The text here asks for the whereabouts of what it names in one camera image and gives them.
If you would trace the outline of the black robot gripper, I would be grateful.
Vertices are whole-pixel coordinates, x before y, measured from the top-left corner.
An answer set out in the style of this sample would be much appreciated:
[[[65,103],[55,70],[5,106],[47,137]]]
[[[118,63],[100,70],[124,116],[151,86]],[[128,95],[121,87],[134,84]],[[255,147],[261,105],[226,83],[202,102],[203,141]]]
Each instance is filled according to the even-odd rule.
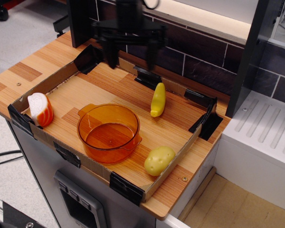
[[[143,19],[138,29],[122,29],[117,20],[96,21],[92,24],[94,39],[102,45],[110,68],[115,69],[118,63],[118,45],[147,46],[146,63],[152,71],[157,61],[159,48],[167,45],[167,26]]]

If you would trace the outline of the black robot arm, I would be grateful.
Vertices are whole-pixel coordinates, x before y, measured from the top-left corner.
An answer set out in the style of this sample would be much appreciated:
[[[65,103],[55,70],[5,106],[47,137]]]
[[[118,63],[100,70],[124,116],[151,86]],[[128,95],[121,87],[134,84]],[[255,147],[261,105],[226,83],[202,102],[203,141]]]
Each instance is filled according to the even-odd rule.
[[[118,63],[119,45],[146,46],[150,71],[155,67],[159,50],[167,45],[167,27],[146,19],[143,6],[150,9],[143,0],[117,0],[115,19],[93,23],[94,38],[112,69]]]

